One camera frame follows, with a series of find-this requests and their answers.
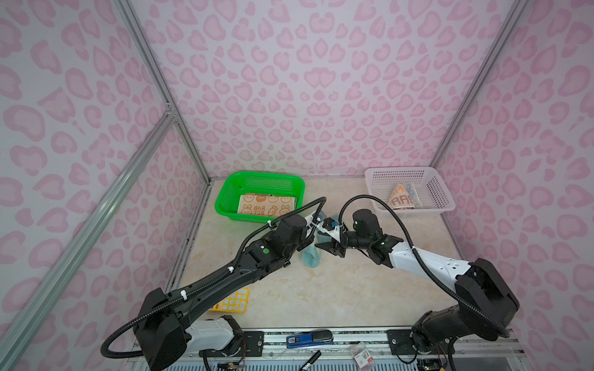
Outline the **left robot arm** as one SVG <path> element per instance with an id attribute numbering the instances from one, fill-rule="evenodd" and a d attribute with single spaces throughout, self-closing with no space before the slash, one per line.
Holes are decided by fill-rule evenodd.
<path id="1" fill-rule="evenodd" d="M 311 216 L 289 216 L 251 242 L 237 263 L 169 293 L 160 288 L 150 292 L 139 311 L 141 321 L 133 328 L 148 367 L 164 370 L 187 352 L 219 351 L 226 356 L 242 352 L 244 333 L 230 315 L 205 321 L 201 315 L 239 289 L 288 266 L 292 255 L 306 246 L 313 222 Z"/>

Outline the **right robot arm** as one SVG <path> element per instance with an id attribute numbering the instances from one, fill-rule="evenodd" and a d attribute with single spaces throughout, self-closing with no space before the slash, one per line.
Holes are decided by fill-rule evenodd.
<path id="1" fill-rule="evenodd" d="M 316 246 L 326 252 L 342 258 L 348 249 L 362 250 L 375 264 L 426 278 L 456 301 L 446 309 L 426 312 L 412 326 L 409 338 L 416 351 L 427 354 L 439 343 L 468 335 L 491 342 L 510 337 L 507 326 L 519 301 L 490 261 L 454 260 L 387 234 L 319 231 L 317 236 L 321 242 Z"/>

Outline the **pale green towel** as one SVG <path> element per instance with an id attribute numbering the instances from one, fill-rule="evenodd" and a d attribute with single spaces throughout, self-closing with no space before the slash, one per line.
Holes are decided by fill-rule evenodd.
<path id="1" fill-rule="evenodd" d="M 321 253 L 317 247 L 310 245 L 301 251 L 301 262 L 308 268 L 316 268 L 320 265 Z"/>

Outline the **cream orange patterned towel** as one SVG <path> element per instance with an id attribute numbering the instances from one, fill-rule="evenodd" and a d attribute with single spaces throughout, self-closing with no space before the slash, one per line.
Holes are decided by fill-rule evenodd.
<path id="1" fill-rule="evenodd" d="M 238 213 L 276 218 L 295 210 L 296 201 L 292 196 L 248 193 L 241 196 Z"/>

